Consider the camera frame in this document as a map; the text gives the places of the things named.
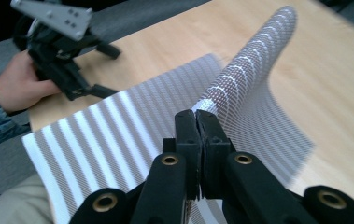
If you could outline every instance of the pants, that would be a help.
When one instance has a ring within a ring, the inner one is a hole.
[[[50,224],[48,195],[39,175],[33,175],[0,196],[0,224]]]

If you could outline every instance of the striped cloth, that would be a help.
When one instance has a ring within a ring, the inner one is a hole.
[[[189,108],[217,114],[237,150],[255,154],[281,183],[292,180],[312,145],[276,104],[266,79],[295,21],[294,9],[283,7],[223,70],[208,54],[24,136],[54,221],[68,223],[99,189],[142,183],[163,139],[174,137],[174,115]],[[190,223],[226,223],[221,201],[193,203]]]

